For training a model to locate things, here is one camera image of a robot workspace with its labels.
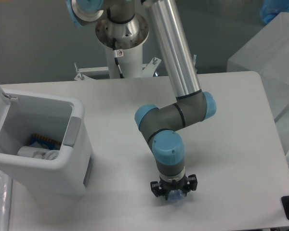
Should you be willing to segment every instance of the white cloth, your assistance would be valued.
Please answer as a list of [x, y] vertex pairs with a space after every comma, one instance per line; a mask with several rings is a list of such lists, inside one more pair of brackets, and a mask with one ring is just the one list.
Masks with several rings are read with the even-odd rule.
[[33, 144], [29, 145], [29, 147], [32, 148], [44, 148], [44, 149], [48, 149], [48, 147], [46, 145], [41, 145], [39, 142], [35, 141]]
[[21, 149], [19, 149], [17, 155], [36, 159], [54, 160], [59, 155], [59, 151], [23, 146]]

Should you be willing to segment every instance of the white towel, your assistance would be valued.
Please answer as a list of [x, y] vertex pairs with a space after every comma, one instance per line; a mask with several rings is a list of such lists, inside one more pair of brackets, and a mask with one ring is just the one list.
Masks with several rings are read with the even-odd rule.
[[24, 146], [19, 149], [17, 155], [36, 159], [54, 160], [59, 155], [59, 151]]
[[45, 148], [33, 148], [24, 146], [17, 153], [18, 156], [31, 157], [41, 159], [39, 155], [44, 156], [49, 150]]

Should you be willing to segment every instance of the blue object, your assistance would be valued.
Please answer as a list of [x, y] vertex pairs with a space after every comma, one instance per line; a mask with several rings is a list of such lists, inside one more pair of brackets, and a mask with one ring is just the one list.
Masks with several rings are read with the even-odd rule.
[[74, 15], [70, 0], [66, 0], [66, 6], [75, 26], [77, 26], [78, 28], [82, 27], [82, 25], [78, 22], [77, 18]]
[[135, 121], [136, 121], [136, 124], [138, 126], [138, 129], [139, 129], [139, 126], [140, 126], [140, 123], [141, 123], [143, 117], [154, 108], [158, 108], [158, 107], [156, 107], [154, 104], [146, 104], [137, 110], [137, 112], [135, 114]]
[[56, 147], [60, 148], [60, 146], [61, 146], [60, 142], [52, 140], [52, 139], [45, 137], [45, 136], [38, 135], [38, 134], [33, 134], [31, 136], [31, 140], [30, 140], [29, 145], [32, 145], [35, 142], [39, 143], [39, 145], [43, 146], [43, 148], [46, 148], [49, 150], [54, 150], [54, 149], [56, 149]]
[[104, 0], [76, 0], [78, 6], [85, 12], [94, 12], [101, 9]]
[[160, 163], [176, 165], [184, 157], [184, 145], [180, 135], [171, 130], [159, 132], [153, 139], [152, 153]]
[[260, 17], [265, 24], [268, 24], [280, 12], [289, 12], [289, 0], [264, 0]]
[[178, 190], [171, 190], [170, 193], [168, 194], [168, 201], [171, 202], [175, 202], [175, 201], [179, 201], [182, 200], [183, 198], [185, 198], [185, 194], [182, 190], [178, 189]]
[[204, 117], [203, 120], [206, 120], [210, 117], [212, 117], [213, 115], [215, 115], [216, 113], [216, 102], [215, 100], [213, 99], [213, 96], [205, 91], [203, 92], [204, 96], [206, 97], [206, 100], [207, 100], [207, 112], [206, 112], [206, 116]]

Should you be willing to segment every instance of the white tabletop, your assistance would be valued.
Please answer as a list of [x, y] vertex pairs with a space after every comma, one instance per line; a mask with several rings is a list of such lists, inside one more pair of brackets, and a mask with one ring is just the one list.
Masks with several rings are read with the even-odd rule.
[[176, 203], [156, 198], [155, 160], [136, 110], [175, 102], [167, 77], [6, 85], [71, 96], [86, 108], [95, 153], [83, 197], [28, 191], [14, 181], [10, 231], [232, 231], [289, 226], [280, 198], [289, 169], [258, 74], [199, 75], [217, 103], [214, 117], [178, 131], [186, 174], [198, 188]]

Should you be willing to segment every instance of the cable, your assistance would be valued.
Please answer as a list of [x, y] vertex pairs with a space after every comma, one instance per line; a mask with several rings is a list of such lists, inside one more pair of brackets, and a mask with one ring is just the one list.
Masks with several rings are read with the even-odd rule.
[[[112, 50], [114, 50], [114, 51], [116, 50], [116, 39], [115, 38], [112, 39]], [[120, 64], [119, 64], [119, 59], [117, 57], [115, 57], [115, 63], [118, 67], [118, 70], [120, 73], [120, 78], [124, 78]]]

